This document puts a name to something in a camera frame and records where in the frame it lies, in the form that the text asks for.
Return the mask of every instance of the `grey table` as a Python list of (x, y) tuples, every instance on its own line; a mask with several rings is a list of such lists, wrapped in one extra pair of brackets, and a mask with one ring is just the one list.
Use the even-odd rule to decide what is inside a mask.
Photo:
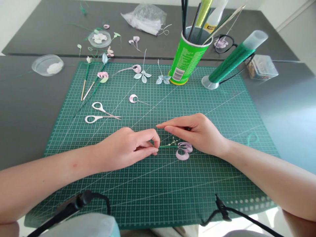
[[(62, 58), (65, 67), (52, 77), (33, 72), (15, 78), (30, 71), (35, 59), (0, 57), (0, 170), (42, 156), (77, 64), (83, 60)], [(113, 62), (137, 64), (139, 60)], [(219, 64), (200, 62), (199, 66)], [(316, 78), (305, 64), (276, 63), (276, 68), (279, 76), (264, 83), (243, 73), (245, 84), (281, 157), (316, 174)]]
[[(144, 54), (128, 43), (133, 36), (140, 37), (139, 48), (143, 52), (147, 48), (146, 57), (148, 59), (174, 58), (182, 31), (180, 6), (158, 5), (168, 14), (166, 24), (172, 24), (172, 26), (168, 28), (170, 31), (168, 36), (164, 34), (153, 36), (132, 28), (120, 15), (120, 13), (133, 11), (137, 4), (88, 1), (89, 8), (84, 3), (82, 4), (88, 12), (86, 16), (80, 10), (79, 1), (42, 0), (2, 52), (5, 55), (56, 54), (78, 57), (77, 44), (81, 44), (83, 47), (81, 56), (90, 56), (88, 47), (91, 45), (84, 39), (91, 31), (70, 24), (75, 23), (94, 29), (102, 28), (106, 23), (110, 25), (108, 31), (111, 36), (114, 31), (122, 35), (122, 48), (119, 38), (114, 39), (111, 43), (116, 58), (143, 58)], [(188, 25), (192, 23), (195, 12), (195, 7), (189, 7)], [(223, 16), (232, 12), (233, 10), (225, 10)], [(228, 28), (224, 27), (220, 33), (227, 33), (227, 30)], [(258, 48), (257, 54), (270, 55), (273, 60), (298, 61), (298, 58), (260, 11), (244, 10), (229, 34), (239, 44), (254, 30), (263, 30), (269, 35), (269, 39)], [(223, 60), (229, 54), (230, 52), (219, 55), (212, 47), (207, 50), (203, 59)]]

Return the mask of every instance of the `clear plastic container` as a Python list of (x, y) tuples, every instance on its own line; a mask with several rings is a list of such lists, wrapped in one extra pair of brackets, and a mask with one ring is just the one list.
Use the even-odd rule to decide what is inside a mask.
[(33, 64), (33, 71), (42, 76), (52, 76), (57, 74), (64, 67), (64, 62), (54, 54), (47, 54), (37, 58)]
[(106, 40), (102, 40), (101, 43), (96, 43), (94, 41), (94, 39), (92, 38), (94, 35), (97, 35), (95, 32), (92, 32), (89, 36), (88, 36), (88, 40), (90, 42), (90, 44), (93, 46), (93, 47), (96, 47), (96, 48), (104, 48), (106, 46), (109, 46), (112, 42), (112, 39), (111, 39), (111, 35), (109, 32), (107, 31), (99, 31), (99, 34), (104, 34), (106, 36)]
[(267, 81), (277, 75), (277, 72), (271, 57), (268, 55), (256, 54), (250, 64), (247, 66), (248, 73), (251, 79)]

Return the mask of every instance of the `cutting mat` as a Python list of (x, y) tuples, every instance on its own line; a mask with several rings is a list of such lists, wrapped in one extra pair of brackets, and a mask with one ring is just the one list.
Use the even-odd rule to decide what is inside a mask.
[[(113, 75), (131, 66), (108, 63), (104, 71)], [(101, 67), (102, 64), (90, 66), (88, 86)], [(167, 75), (171, 66), (160, 67), (163, 75)], [(239, 75), (210, 91), (202, 86), (201, 79), (212, 73), (214, 67), (197, 67), (188, 83), (176, 86), (164, 83), (156, 85), (161, 75), (158, 66), (145, 65), (146, 72), (152, 74), (146, 84), (134, 79), (132, 70), (120, 72), (112, 78), (110, 76), (73, 118), (82, 105), (80, 96), (86, 68), (86, 63), (79, 63), (44, 157), (96, 144), (121, 127), (140, 131), (155, 128), (156, 124), (174, 117), (195, 113), (205, 114), (225, 137), (239, 143), (246, 144), (249, 135), (256, 133), (260, 141), (255, 143), (251, 140), (250, 146), (279, 156)], [(130, 103), (131, 94), (136, 94), (140, 101), (151, 106), (140, 102)], [(96, 101), (101, 102), (111, 114), (122, 116), (122, 121), (105, 118), (93, 124), (86, 123), (85, 116), (102, 115), (102, 112), (91, 107)], [(172, 142), (170, 134), (164, 130), (157, 132), (161, 145)], [(109, 197), (112, 215), (121, 229), (199, 224), (202, 218), (206, 220), (216, 209), (215, 193), (227, 206), (247, 214), (275, 206), (257, 186), (229, 163), (196, 149), (187, 161), (178, 160), (175, 153), (176, 149), (161, 149), (158, 156), (150, 156), (125, 169), (78, 180), (33, 208), (26, 215), (25, 225), (39, 226), (53, 216), (60, 204), (87, 189)], [(78, 215), (106, 211), (103, 200), (94, 200)]]

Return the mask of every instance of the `hand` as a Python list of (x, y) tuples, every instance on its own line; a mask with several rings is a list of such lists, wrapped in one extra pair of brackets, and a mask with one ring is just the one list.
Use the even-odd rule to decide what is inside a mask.
[[(160, 137), (155, 129), (134, 132), (128, 127), (121, 128), (95, 145), (95, 168), (97, 172), (125, 168), (151, 154), (157, 155), (159, 145)], [(146, 148), (135, 151), (139, 146)]]
[(167, 132), (191, 143), (199, 151), (210, 155), (221, 157), (229, 150), (229, 140), (220, 134), (204, 114), (174, 118), (156, 127), (164, 128)]

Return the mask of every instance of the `white scissors handle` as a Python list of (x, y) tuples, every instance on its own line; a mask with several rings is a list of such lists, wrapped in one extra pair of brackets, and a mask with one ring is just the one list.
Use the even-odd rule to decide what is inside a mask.
[[(95, 106), (94, 106), (95, 104), (100, 104), (100, 107), (99, 107), (99, 108), (95, 107)], [(94, 109), (96, 109), (96, 110), (100, 110), (100, 111), (106, 113), (105, 110), (103, 109), (102, 104), (101, 104), (100, 102), (94, 102), (94, 103), (92, 104), (92, 107), (93, 107)]]
[[(94, 116), (94, 115), (89, 115), (89, 116), (86, 116), (85, 118), (85, 121), (87, 123), (94, 123), (95, 121), (99, 120), (99, 119), (102, 119), (102, 118), (111, 118), (112, 116)], [(94, 120), (92, 122), (89, 122), (88, 121), (88, 118), (94, 118)]]

